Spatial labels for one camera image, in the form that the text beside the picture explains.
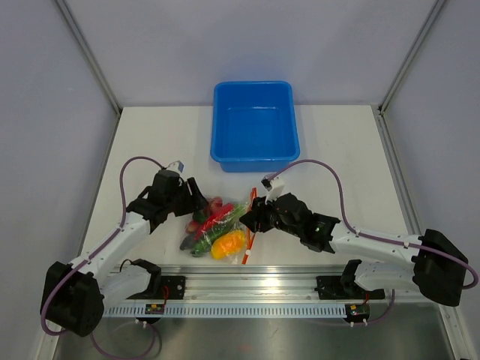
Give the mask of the red yellow fake grapes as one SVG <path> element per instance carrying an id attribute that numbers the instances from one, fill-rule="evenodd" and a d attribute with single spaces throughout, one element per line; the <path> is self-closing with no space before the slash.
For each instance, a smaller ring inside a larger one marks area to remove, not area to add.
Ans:
<path id="1" fill-rule="evenodd" d="M 208 205 L 192 214 L 191 220 L 185 227 L 187 234 L 195 233 L 213 214 L 215 214 L 222 206 L 224 201 L 221 197 L 216 196 L 208 200 Z"/>

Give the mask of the yellow fake bell pepper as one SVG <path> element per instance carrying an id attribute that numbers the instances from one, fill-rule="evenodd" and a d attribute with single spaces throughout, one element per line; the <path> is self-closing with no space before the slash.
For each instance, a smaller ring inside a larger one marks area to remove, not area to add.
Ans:
<path id="1" fill-rule="evenodd" d="M 235 229 L 222 235 L 211 246 L 211 257 L 215 260 L 221 260 L 233 254 L 237 254 L 246 245 L 245 231 Z"/>

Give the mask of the clear zip top bag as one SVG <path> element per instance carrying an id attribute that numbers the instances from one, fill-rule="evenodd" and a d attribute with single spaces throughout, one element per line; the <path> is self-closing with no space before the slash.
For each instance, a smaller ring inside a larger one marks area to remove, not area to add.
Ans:
<path id="1" fill-rule="evenodd" d="M 209 200 L 210 198 L 213 198 L 215 196 L 209 196 L 207 198 L 207 200 Z M 237 204 L 237 203 L 247 203 L 249 205 L 249 210 L 251 210 L 251 205 L 252 205 L 252 202 L 254 200 L 255 197 L 257 197 L 257 188 L 256 187 L 252 187 L 251 190 L 250 190 L 250 194 L 248 195 L 247 198 L 245 199 L 241 199 L 241 200 L 238 200 L 238 199 L 230 199 L 228 197 L 222 197 L 222 196 L 219 196 L 222 198 L 223 200 L 223 205 L 226 205 L 227 203 L 232 203 L 233 205 Z M 233 231 L 233 230 L 244 230 L 245 232 L 245 235 L 246 235 L 246 238 L 247 238 L 247 241 L 246 241 L 246 245 L 236 254 L 233 254 L 233 255 L 230 255 L 230 256 L 227 256 L 223 259 L 213 259 L 212 256 L 211 256 L 211 253 L 210 251 L 205 255 L 205 256 L 202 256 L 202 257 L 194 257 L 194 258 L 203 258 L 203 257 L 207 257 L 209 259 L 212 259 L 214 261 L 218 261 L 218 262 L 223 262 L 223 263 L 230 263 L 232 265 L 245 265 L 248 261 L 248 257 L 251 253 L 251 248 L 252 248 L 252 245 L 254 243 L 254 239 L 255 239 L 255 235 L 249 230 L 247 229 L 247 227 L 245 225 L 243 225 L 240 221 L 237 223 L 237 226 L 236 227 L 233 227 L 233 226 L 227 226 L 227 225 L 224 225 L 224 218 L 222 220 L 219 220 L 211 229 L 209 229 L 208 231 L 220 231 L 221 232 L 221 236 Z"/>

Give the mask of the green fake cucumber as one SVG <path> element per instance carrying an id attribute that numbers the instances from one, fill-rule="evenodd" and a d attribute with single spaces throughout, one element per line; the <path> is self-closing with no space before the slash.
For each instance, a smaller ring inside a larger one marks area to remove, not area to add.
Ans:
<path id="1" fill-rule="evenodd" d="M 220 237 L 220 231 L 204 232 L 199 238 L 196 238 L 196 235 L 191 233 L 182 240 L 179 249 L 192 257 L 203 257 L 211 250 L 212 245 Z"/>

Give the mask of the red fake chili pepper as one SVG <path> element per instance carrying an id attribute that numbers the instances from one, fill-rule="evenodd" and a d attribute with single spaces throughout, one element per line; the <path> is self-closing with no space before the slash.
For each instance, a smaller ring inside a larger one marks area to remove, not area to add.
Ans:
<path id="1" fill-rule="evenodd" d="M 226 215 L 231 213 L 234 209 L 234 205 L 232 203 L 227 203 L 222 207 L 218 208 L 217 210 L 213 211 L 211 216 L 207 218 L 207 220 L 202 223 L 199 229 L 195 233 L 195 241 L 198 241 L 200 237 L 210 230 L 218 221 L 222 220 Z"/>

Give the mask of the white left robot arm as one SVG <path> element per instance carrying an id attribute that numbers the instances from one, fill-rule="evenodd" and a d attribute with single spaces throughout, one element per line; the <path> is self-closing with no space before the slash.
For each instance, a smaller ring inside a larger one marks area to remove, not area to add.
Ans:
<path id="1" fill-rule="evenodd" d="M 55 336 L 47 325 L 52 322 L 85 337 L 105 310 L 131 296 L 156 297 L 162 289 L 160 266 L 137 259 L 116 275 L 111 271 L 169 215 L 189 215 L 207 204 L 195 178 L 183 179 L 177 170 L 159 170 L 151 185 L 123 204 L 121 220 L 106 238 L 70 262 L 55 262 L 48 268 L 40 306 L 42 329 Z"/>

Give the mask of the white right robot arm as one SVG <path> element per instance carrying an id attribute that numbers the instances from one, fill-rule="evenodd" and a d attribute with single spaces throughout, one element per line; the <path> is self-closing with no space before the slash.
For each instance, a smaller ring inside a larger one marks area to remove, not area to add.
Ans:
<path id="1" fill-rule="evenodd" d="M 468 260 L 436 230 L 424 235 L 367 235 L 336 217 L 312 212 L 291 193 L 275 200 L 255 198 L 240 221 L 253 233 L 276 229 L 297 237 L 311 251 L 352 256 L 332 287 L 336 299 L 403 290 L 449 307 L 461 302 Z"/>

